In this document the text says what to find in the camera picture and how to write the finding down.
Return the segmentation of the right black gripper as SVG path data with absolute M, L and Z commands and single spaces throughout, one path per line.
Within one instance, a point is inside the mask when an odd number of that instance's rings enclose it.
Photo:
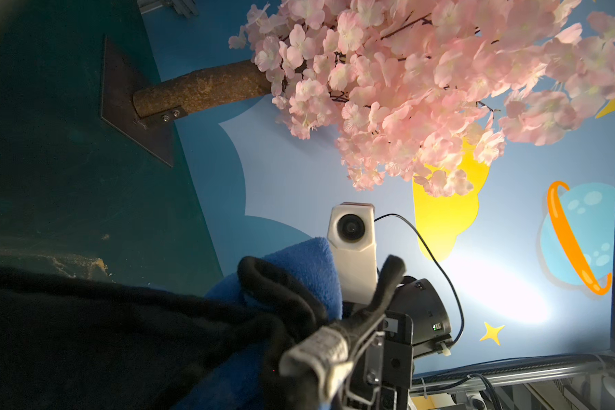
M 407 409 L 413 361 L 447 353 L 451 343 L 449 316 L 434 286 L 406 276 L 344 384 L 343 408 Z

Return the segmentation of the blue wiping cloth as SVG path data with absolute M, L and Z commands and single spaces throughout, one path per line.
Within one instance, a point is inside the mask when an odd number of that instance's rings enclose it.
M 215 298 L 0 266 L 0 409 L 339 407 L 404 272 L 344 318 L 277 256 Z

